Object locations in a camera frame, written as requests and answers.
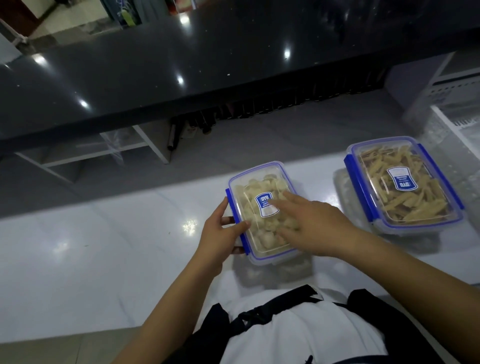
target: white shirt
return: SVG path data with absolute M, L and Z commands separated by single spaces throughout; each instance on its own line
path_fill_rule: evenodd
M 266 325 L 254 325 L 232 337 L 221 364 L 302 364 L 313 355 L 313 363 L 332 364 L 341 360 L 386 355 L 379 330 L 360 316 L 336 306 L 331 292 L 313 287 L 323 299 L 302 303 L 274 315 Z M 242 298 L 223 308 L 232 321 L 240 313 L 260 306 L 289 290 L 269 290 Z

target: left hand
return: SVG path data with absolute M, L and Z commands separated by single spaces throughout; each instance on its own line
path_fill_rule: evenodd
M 228 200 L 225 197 L 221 204 L 215 209 L 212 215 L 205 221 L 202 236 L 197 251 L 192 260 L 199 264 L 206 265 L 212 269 L 215 275 L 222 271 L 222 264 L 230 254 L 243 254 L 243 248 L 236 247 L 235 240 L 240 234 L 248 230 L 251 223 L 242 221 L 235 224 L 232 216 L 223 217 Z M 229 228 L 223 225 L 235 224 Z

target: buckle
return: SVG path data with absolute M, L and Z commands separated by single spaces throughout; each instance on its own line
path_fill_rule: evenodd
M 258 306 L 247 312 L 242 312 L 238 317 L 241 320 L 246 321 L 246 323 L 244 322 L 245 330 L 248 330 L 253 325 L 268 324 L 272 320 L 271 316 L 263 311 L 262 306 Z

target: hand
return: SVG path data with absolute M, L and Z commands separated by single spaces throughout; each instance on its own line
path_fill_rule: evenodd
M 192 260 L 207 265 L 214 270 L 215 275 L 222 271 L 222 263 L 230 254 L 243 254 L 243 248 L 235 247 L 235 240 L 250 227 L 249 221 L 235 224 L 232 216 L 222 217 L 227 208 L 228 200 L 225 197 L 212 215 L 205 221 L 202 236 L 197 251 Z M 235 224 L 229 228 L 223 225 Z
M 325 202 L 309 201 L 303 197 L 283 192 L 287 200 L 269 200 L 273 206 L 295 218 L 300 230 L 277 229 L 295 248 L 312 253 L 340 257 L 349 248 L 361 230 L 337 208 Z

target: clear plastic lid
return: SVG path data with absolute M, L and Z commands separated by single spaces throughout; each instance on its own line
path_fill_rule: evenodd
M 283 191 L 296 193 L 281 162 L 246 170 L 230 179 L 228 187 L 232 209 L 236 208 L 239 220 L 252 222 L 245 237 L 256 259 L 268 259 L 294 250 L 276 230 L 279 227 L 297 229 L 296 220 L 268 203 L 268 199 L 285 199 Z
M 390 228 L 451 223 L 461 207 L 438 168 L 415 139 L 395 137 L 349 147 L 378 215 Z

